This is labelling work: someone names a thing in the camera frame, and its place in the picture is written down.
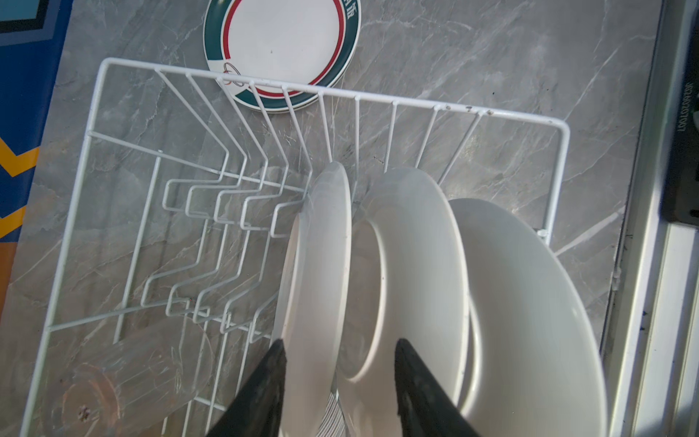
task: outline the glass cup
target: glass cup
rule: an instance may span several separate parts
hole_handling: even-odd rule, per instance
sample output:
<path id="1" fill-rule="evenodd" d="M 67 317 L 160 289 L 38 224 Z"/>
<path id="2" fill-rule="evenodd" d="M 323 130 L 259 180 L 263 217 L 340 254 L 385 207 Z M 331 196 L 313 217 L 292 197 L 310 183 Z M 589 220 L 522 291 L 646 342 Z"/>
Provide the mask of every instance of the glass cup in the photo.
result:
<path id="1" fill-rule="evenodd" d="M 167 317 L 83 360 L 49 389 L 49 436 L 128 436 L 191 401 L 209 382 L 213 355 L 204 330 Z"/>

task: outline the yellow zigzag pattern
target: yellow zigzag pattern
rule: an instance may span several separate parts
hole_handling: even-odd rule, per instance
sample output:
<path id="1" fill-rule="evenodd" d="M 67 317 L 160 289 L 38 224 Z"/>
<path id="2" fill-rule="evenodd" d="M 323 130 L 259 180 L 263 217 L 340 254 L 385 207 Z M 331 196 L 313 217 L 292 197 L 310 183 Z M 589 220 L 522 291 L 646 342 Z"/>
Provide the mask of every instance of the yellow zigzag pattern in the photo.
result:
<path id="1" fill-rule="evenodd" d="M 0 138 L 0 166 L 7 171 L 11 177 L 15 177 L 36 165 L 39 157 L 39 148 L 34 148 L 17 156 Z M 0 238 L 22 226 L 26 206 L 21 207 L 7 217 L 0 217 Z"/>
<path id="2" fill-rule="evenodd" d="M 13 178 L 31 167 L 36 165 L 36 160 L 39 158 L 39 148 L 31 149 L 17 156 L 0 138 L 0 166 L 7 171 Z"/>
<path id="3" fill-rule="evenodd" d="M 27 207 L 23 206 L 7 217 L 0 218 L 0 238 L 22 226 L 26 209 Z"/>

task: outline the marble surface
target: marble surface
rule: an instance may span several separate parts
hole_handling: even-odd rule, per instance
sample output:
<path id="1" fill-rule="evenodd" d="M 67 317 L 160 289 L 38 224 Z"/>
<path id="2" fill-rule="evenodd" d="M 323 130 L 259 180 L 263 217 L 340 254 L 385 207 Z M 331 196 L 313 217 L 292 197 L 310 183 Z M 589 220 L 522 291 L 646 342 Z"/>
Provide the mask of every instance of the marble surface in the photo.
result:
<path id="1" fill-rule="evenodd" d="M 27 216 L 17 248 L 5 310 L 0 320 L 0 436 L 16 435 L 36 358 L 48 296 L 64 232 L 85 120 L 100 61 L 126 57 L 206 68 L 202 50 L 203 14 L 208 0 L 75 0 L 66 44 L 31 189 Z M 660 1 L 597 0 L 437 0 L 364 2 L 359 46 L 339 87 L 520 110 L 560 117 L 570 124 L 571 140 L 552 250 L 574 281 L 600 338 L 612 279 L 621 221 L 650 69 Z M 186 84 L 175 82 L 183 90 Z M 221 109 L 234 135 L 253 150 L 246 174 L 259 175 L 261 160 L 225 98 L 211 83 L 201 83 L 212 104 Z M 195 109 L 206 107 L 188 89 Z M 333 156 L 354 180 L 353 106 L 328 99 Z M 251 128 L 270 157 L 269 178 L 280 180 L 283 160 L 269 129 L 257 114 L 245 112 Z M 411 165 L 429 120 L 429 112 L 399 108 L 390 166 Z M 298 112 L 317 175 L 327 162 L 318 105 Z M 363 108 L 360 171 L 356 200 L 383 166 L 390 110 Z M 441 169 L 470 116 L 441 115 L 431 135 L 421 168 L 432 176 Z M 225 133 L 208 115 L 217 135 Z M 291 168 L 289 181 L 301 184 L 308 167 L 299 154 L 298 138 L 288 115 L 273 117 Z M 202 165 L 220 163 L 222 151 L 158 77 L 115 69 L 99 113 L 96 130 L 164 150 Z M 461 153 L 444 188 L 449 197 L 488 199 L 540 225 L 551 176 L 556 136 L 550 129 L 515 122 L 484 120 Z M 75 233 L 66 265 L 57 322 L 117 308 L 134 250 L 154 158 L 141 152 L 96 142 L 91 152 Z M 231 153 L 228 168 L 240 156 Z M 163 180 L 210 178 L 172 163 L 161 166 L 130 304 L 137 304 L 146 278 L 196 259 L 203 223 L 160 206 Z M 172 204 L 181 206 L 187 186 L 176 189 Z M 265 194 L 273 193 L 266 189 Z M 297 199 L 286 195 L 284 199 Z M 240 197 L 226 208 L 233 217 Z M 212 199 L 196 206 L 210 210 Z M 271 207 L 256 203 L 249 219 L 268 225 Z M 289 228 L 285 215 L 280 229 Z M 215 269 L 223 227 L 209 227 L 200 264 L 154 284 L 153 299 L 163 299 L 177 281 Z M 235 276 L 245 233 L 230 227 L 222 262 L 212 275 L 182 287 L 180 296 L 196 296 L 208 285 Z M 253 232 L 240 276 L 211 294 L 215 310 L 231 296 L 259 281 L 265 233 Z M 286 242 L 273 239 L 261 283 L 235 307 L 243 322 L 276 290 Z M 263 312 L 269 328 L 273 307 Z M 162 309 L 126 318 L 126 333 L 163 317 Z M 112 341 L 115 319 L 93 322 L 52 336 L 44 380 Z M 222 384 L 217 400 L 228 403 L 236 389 L 247 333 L 226 338 L 209 332 L 218 350 L 226 342 Z M 248 362 L 266 348 L 251 346 Z M 40 402 L 45 383 L 41 385 Z M 210 397 L 212 387 L 204 397 Z M 194 407 L 191 435 L 203 433 L 208 410 Z M 37 417 L 41 409 L 37 408 Z M 182 423 L 183 411 L 171 420 L 168 434 Z M 153 432 L 159 431 L 159 425 Z M 40 435 L 36 430 L 32 435 Z"/>

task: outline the black device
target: black device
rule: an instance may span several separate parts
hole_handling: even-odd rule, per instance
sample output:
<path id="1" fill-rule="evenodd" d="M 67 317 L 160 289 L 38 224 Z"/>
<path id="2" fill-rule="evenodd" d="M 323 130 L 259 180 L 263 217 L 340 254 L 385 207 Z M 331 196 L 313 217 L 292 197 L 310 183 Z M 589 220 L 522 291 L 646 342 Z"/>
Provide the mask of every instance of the black device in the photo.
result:
<path id="1" fill-rule="evenodd" d="M 697 227 L 699 227 L 698 24 L 697 15 L 695 15 L 661 203 L 661 213 L 667 221 Z"/>
<path id="2" fill-rule="evenodd" d="M 394 366 L 403 437 L 479 437 L 404 338 Z M 207 437 L 277 437 L 286 367 L 284 343 L 276 340 Z"/>

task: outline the plate with red and green rim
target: plate with red and green rim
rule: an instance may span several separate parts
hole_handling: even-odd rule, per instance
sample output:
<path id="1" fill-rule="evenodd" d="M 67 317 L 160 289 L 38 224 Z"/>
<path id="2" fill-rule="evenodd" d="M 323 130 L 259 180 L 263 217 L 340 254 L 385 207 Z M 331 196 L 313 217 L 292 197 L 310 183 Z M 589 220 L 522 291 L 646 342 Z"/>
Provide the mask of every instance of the plate with red and green rim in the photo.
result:
<path id="1" fill-rule="evenodd" d="M 204 52 L 211 71 L 330 87 L 349 64 L 361 21 L 359 0 L 211 0 Z M 224 82 L 243 105 L 258 109 L 245 83 Z M 282 90 L 256 85 L 265 109 L 288 110 Z M 289 91 L 294 108 L 316 94 Z"/>

